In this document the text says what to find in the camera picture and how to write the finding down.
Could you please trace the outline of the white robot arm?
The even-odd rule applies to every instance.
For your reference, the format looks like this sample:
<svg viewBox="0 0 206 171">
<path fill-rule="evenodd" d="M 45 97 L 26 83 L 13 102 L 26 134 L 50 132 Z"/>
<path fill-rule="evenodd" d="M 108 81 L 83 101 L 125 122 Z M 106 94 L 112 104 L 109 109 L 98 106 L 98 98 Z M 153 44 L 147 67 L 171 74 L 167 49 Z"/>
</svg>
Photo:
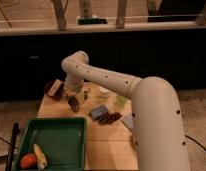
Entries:
<svg viewBox="0 0 206 171">
<path fill-rule="evenodd" d="M 83 51 L 63 59 L 61 67 L 72 91 L 88 80 L 131 101 L 140 171 L 191 171 L 179 99 L 168 81 L 93 67 Z"/>
</svg>

